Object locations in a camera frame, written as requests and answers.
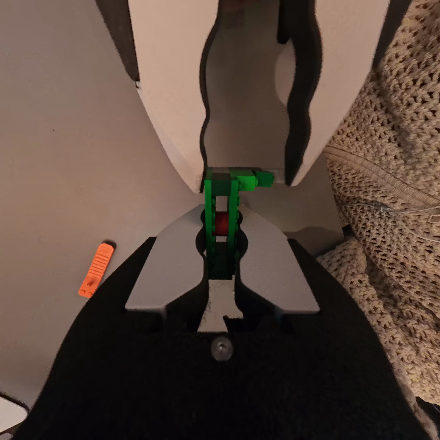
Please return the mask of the green lego assembly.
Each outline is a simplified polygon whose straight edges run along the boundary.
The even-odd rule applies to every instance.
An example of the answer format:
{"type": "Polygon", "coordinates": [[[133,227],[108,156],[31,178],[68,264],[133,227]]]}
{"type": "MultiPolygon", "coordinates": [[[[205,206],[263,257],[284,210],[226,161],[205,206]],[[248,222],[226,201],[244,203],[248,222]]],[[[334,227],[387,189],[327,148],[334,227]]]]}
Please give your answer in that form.
{"type": "Polygon", "coordinates": [[[261,168],[208,168],[204,180],[206,259],[210,279],[231,280],[238,258],[240,193],[271,187],[275,176],[261,168]]]}

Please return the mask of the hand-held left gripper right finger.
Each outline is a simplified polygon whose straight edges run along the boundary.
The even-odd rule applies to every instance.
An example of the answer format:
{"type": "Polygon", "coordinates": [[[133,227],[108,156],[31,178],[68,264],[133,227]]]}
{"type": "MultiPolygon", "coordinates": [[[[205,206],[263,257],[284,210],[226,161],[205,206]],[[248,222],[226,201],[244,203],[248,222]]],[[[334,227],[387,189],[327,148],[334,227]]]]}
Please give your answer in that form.
{"type": "Polygon", "coordinates": [[[244,207],[238,229],[244,241],[235,293],[250,294],[278,315],[316,314],[320,307],[287,237],[273,223],[244,207]]]}

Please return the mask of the orange brick separator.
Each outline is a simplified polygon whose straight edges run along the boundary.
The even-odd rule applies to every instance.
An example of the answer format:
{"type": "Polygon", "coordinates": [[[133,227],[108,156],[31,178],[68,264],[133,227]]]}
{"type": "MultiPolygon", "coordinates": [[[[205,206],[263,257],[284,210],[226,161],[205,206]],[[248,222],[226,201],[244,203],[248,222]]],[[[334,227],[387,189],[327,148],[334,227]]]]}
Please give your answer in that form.
{"type": "Polygon", "coordinates": [[[85,279],[79,288],[79,296],[90,299],[94,295],[106,274],[116,248],[116,243],[111,241],[103,242],[98,246],[85,279]]]}

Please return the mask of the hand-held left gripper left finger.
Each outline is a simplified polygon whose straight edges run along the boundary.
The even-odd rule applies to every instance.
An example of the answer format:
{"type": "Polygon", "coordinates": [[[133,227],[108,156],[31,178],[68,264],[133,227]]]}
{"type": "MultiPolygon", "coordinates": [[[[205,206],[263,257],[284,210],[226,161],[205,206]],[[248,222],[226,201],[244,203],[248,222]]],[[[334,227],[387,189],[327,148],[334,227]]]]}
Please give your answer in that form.
{"type": "Polygon", "coordinates": [[[126,310],[167,311],[186,294],[207,302],[206,261],[196,244],[203,228],[204,209],[204,204],[194,207],[157,235],[125,304],[126,310]]]}

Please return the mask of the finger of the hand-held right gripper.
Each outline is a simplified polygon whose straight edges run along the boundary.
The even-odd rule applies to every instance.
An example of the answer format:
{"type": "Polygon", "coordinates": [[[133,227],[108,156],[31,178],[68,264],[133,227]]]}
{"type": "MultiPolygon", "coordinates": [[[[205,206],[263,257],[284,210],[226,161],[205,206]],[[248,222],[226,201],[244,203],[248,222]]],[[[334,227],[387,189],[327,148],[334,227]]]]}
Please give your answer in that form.
{"type": "Polygon", "coordinates": [[[184,183],[202,192],[209,121],[206,58],[219,1],[130,0],[140,98],[184,183]]]}
{"type": "Polygon", "coordinates": [[[286,101],[285,184],[321,155],[370,72],[390,1],[283,1],[283,44],[295,72],[286,101]]]}

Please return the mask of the white book stand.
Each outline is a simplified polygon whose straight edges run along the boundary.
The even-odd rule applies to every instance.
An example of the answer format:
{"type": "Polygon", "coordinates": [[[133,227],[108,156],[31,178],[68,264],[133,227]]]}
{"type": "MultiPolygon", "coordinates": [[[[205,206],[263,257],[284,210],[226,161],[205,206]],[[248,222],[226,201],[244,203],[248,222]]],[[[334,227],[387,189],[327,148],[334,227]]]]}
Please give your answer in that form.
{"type": "Polygon", "coordinates": [[[30,408],[20,396],[0,393],[0,434],[13,435],[26,420],[30,408]]]}

